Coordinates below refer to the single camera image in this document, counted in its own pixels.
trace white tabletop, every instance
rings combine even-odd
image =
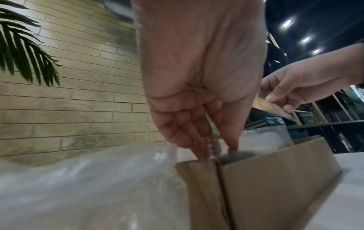
[[[364,153],[336,154],[342,180],[305,230],[364,229]]]

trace palm leaf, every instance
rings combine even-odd
[[[27,9],[27,7],[9,0],[0,0],[0,5],[1,4]],[[56,70],[56,66],[62,65],[56,64],[58,61],[53,59],[52,56],[47,54],[32,40],[35,39],[41,42],[30,29],[17,22],[40,27],[38,22],[33,19],[0,7],[0,25],[3,30],[0,30],[1,70],[4,72],[7,67],[9,72],[14,75],[15,65],[25,80],[33,82],[32,66],[39,84],[41,84],[42,75],[43,80],[48,87],[53,85],[54,82],[60,85],[60,77]]]
[[[12,7],[19,8],[19,9],[27,9],[27,7],[20,5],[19,3],[9,1],[9,0],[0,0],[0,4],[12,6]]]

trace ceiling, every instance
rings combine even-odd
[[[290,62],[364,38],[363,0],[267,0],[265,4],[268,30]],[[282,29],[289,19],[293,23]],[[307,37],[311,40],[302,44]]]

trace brick wall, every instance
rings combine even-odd
[[[134,142],[161,142],[146,104],[135,29],[91,0],[16,0],[63,67],[60,87],[0,73],[0,156],[38,163]]]

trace brown cardboard box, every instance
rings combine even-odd
[[[284,230],[341,172],[324,138],[254,156],[176,165],[187,184],[193,230]]]

